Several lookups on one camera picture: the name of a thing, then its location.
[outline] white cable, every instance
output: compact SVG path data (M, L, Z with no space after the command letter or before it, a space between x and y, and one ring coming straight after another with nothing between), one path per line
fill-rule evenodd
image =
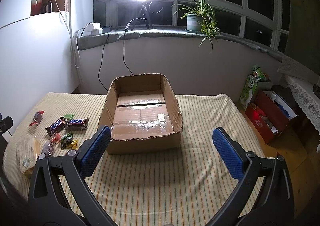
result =
M81 65L81 59L80 59L80 53L79 53L79 50L78 50L78 44L77 44L77 39L78 39L78 31L75 33L75 34L77 34L77 38L76 38L76 47L77 47L77 52L76 52L76 50L74 49L74 40L73 40L73 38L71 37L71 31L70 31L70 29L69 29L69 27L68 27L68 24L67 24L67 22L66 22L66 20L64 19L64 17L63 17L63 15L62 15L62 13L61 13L61 11L60 11L60 8L59 8L59 6L58 6L58 3L57 3L57 0L54 0L55 1L55 3L56 3L56 6L57 6L57 8L58 8L58 10L59 10L59 13L60 13L60 15L61 15L61 17L62 17L62 19L63 19L63 22L64 22L64 24L66 25L66 27L67 27L67 29L68 29L68 33L69 33L69 36L70 36L70 42L71 42L71 51L73 51L74 53L75 53L75 67L76 68L80 68L80 65ZM76 65L76 58L78 57L78 61L79 61L79 66L77 66Z

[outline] spider plant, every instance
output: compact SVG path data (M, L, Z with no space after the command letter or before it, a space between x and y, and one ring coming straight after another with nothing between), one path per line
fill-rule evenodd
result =
M208 4L208 1L206 1L206 0L199 0L198 2L195 1L195 0L192 0L192 1L196 4L196 6L189 7L189 6L186 6L186 5L183 5L183 4L176 4L178 6L183 6L183 7L178 9L174 14L176 14L180 10L186 10L187 13L185 13L181 17L181 19L185 18L189 14L194 14L194 15L202 16L202 17L205 17L208 14L210 14L211 5Z
M201 25L201 32L206 35L206 37L201 41L199 47L202 45L202 43L209 39L211 44L211 52L213 50L213 42L212 38L215 38L216 35L220 35L220 29L217 28L218 21L216 20L216 16L214 14L214 10L210 6L211 14L207 14L206 17L204 17L204 21L200 23Z

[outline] screw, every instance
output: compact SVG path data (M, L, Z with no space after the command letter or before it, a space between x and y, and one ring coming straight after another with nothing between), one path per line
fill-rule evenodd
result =
M257 154L255 152L252 152L252 151L248 151L247 155L248 155L248 157L256 157L257 156Z
M284 157L283 157L283 156L278 156L277 159L278 159L279 161L284 161Z
M74 149L70 150L68 152L68 156L73 157L75 154L77 153L77 151L75 151Z
M45 153L41 153L40 155L39 155L39 159L44 159L45 158Z

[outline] snickers bar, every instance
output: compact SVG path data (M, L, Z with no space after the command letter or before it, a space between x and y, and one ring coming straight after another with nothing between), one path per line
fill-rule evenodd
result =
M53 136L55 133L59 133L66 126L66 122L67 120L62 117L58 119L50 127L46 128L48 135Z
M68 122L65 129L68 130L86 130L89 118L86 119L72 119Z

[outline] potted plant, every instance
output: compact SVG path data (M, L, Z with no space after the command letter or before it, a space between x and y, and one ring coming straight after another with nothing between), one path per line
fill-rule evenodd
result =
M206 37L201 41L199 47L202 43L209 39L211 44L211 51L213 50L213 42L212 38L216 39L216 35L220 35L220 29L217 28L218 21L216 20L216 16L214 14L214 10L211 8L211 14L208 14L206 17L203 18L203 22L200 23L201 25L201 32L206 35Z
M204 18L211 13L211 6L208 4L206 0L199 0L199 2L193 0L196 4L195 6L186 6L183 4L177 4L178 6L182 6L178 9L174 14L176 14L180 10L186 10L181 19L187 17L187 31L193 31L195 33L200 33L202 30L202 26L200 23L204 21Z
M205 40L209 39L213 50L212 38L215 38L216 35L220 35L220 29L217 28L218 22L216 20L214 10L206 0L199 0L199 2L193 0L193 2L196 6L189 7L183 4L178 4L183 7L178 9L175 14L179 10L186 10L187 13L185 13L181 19L187 17L187 31L205 34L206 37L201 41L199 47Z

